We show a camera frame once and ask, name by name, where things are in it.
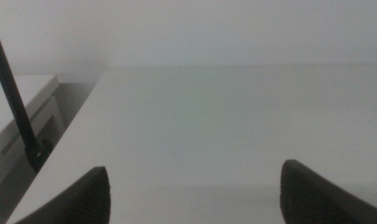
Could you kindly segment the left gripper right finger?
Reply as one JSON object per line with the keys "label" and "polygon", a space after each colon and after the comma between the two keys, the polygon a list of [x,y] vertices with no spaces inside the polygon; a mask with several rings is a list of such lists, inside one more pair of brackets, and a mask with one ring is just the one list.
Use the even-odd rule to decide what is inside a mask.
{"label": "left gripper right finger", "polygon": [[297,160],[281,169],[280,209],[288,224],[377,224],[377,207],[343,190]]}

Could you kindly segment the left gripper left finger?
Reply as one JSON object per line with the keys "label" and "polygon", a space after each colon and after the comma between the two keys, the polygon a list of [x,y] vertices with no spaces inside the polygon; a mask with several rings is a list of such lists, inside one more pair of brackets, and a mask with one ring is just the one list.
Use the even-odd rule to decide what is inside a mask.
{"label": "left gripper left finger", "polygon": [[94,167],[20,224],[108,224],[111,193],[105,167]]}

